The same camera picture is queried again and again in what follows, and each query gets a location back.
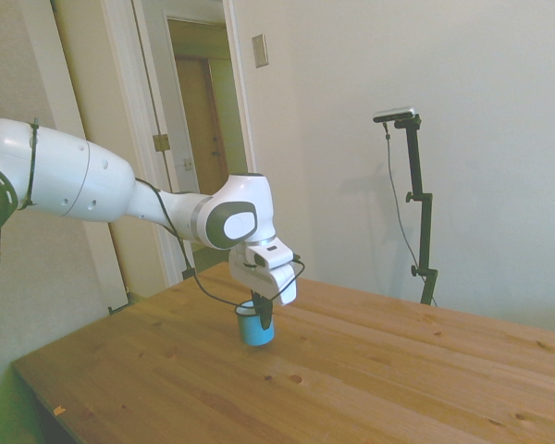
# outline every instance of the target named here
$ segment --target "wall plate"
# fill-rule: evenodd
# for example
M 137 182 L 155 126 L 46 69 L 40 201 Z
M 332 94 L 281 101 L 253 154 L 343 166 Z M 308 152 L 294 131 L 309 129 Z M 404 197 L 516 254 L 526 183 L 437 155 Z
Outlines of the wall plate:
M 267 46 L 265 45 L 265 34 L 253 37 L 253 54 L 255 56 L 255 66 L 260 68 L 269 65 L 267 60 Z

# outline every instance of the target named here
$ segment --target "blue cup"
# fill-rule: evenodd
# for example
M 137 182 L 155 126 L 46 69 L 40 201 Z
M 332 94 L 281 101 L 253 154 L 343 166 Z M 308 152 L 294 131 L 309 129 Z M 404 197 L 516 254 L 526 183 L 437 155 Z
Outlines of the blue cup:
M 274 319 L 267 330 L 261 327 L 261 318 L 253 308 L 253 301 L 243 302 L 235 310 L 239 319 L 240 338 L 247 345 L 264 345 L 274 338 Z

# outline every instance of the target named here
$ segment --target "door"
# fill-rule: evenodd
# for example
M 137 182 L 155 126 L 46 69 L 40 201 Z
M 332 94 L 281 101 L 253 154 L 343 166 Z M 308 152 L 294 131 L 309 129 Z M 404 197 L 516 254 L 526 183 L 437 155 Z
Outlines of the door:
M 207 58 L 177 58 L 177 73 L 200 193 L 214 194 L 228 179 L 226 152 Z

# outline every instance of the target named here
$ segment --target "wood grain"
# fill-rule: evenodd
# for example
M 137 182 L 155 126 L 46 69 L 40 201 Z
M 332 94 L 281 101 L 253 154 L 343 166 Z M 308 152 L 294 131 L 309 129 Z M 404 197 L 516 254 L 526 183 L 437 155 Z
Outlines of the wood grain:
M 305 279 L 275 325 L 244 345 L 190 279 L 15 367 L 82 443 L 555 443 L 553 332 Z

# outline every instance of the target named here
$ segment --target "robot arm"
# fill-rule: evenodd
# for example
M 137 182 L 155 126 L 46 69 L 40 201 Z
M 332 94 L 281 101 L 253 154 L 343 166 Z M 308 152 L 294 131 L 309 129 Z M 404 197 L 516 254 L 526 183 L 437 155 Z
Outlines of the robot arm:
M 281 292 L 282 304 L 296 298 L 293 254 L 276 237 L 262 175 L 232 175 L 212 196 L 155 191 L 99 145 L 0 119 L 0 228 L 28 205 L 56 216 L 113 222 L 128 215 L 173 228 L 185 240 L 230 249 L 231 275 L 253 292 Z

